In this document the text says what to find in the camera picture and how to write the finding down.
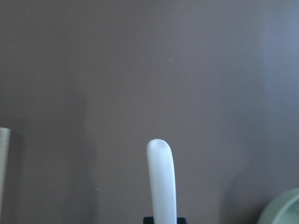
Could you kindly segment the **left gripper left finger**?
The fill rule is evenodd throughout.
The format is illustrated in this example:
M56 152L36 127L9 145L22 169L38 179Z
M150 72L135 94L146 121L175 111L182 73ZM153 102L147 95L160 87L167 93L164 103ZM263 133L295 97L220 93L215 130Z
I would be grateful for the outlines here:
M144 217L143 224L154 224L154 217Z

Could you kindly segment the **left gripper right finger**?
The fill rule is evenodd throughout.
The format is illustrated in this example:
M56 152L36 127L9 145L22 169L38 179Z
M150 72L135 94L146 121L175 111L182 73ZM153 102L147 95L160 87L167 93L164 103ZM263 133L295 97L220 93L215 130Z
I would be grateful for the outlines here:
M178 217L177 224L186 224L186 219L184 217Z

